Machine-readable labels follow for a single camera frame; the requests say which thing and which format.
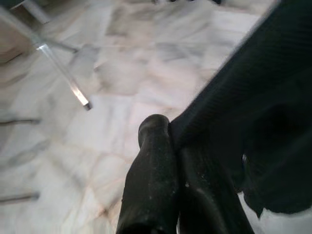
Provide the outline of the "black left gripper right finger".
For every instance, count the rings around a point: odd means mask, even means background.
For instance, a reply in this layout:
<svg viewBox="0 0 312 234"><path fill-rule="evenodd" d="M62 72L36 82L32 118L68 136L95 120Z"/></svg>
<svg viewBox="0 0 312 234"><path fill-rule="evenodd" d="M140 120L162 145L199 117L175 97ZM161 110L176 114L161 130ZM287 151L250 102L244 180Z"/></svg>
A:
<svg viewBox="0 0 312 234"><path fill-rule="evenodd" d="M233 184L207 148L190 145L179 152L181 234L247 234L249 221Z"/></svg>

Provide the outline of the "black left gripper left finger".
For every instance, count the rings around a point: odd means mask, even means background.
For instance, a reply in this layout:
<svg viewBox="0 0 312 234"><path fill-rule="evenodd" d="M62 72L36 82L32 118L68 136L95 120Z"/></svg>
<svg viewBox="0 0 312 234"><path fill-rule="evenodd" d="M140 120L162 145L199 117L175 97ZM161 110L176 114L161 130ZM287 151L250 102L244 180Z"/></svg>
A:
<svg viewBox="0 0 312 234"><path fill-rule="evenodd" d="M117 233L174 234L179 183L167 117L147 117L139 127L138 143L139 153L125 180Z"/></svg>

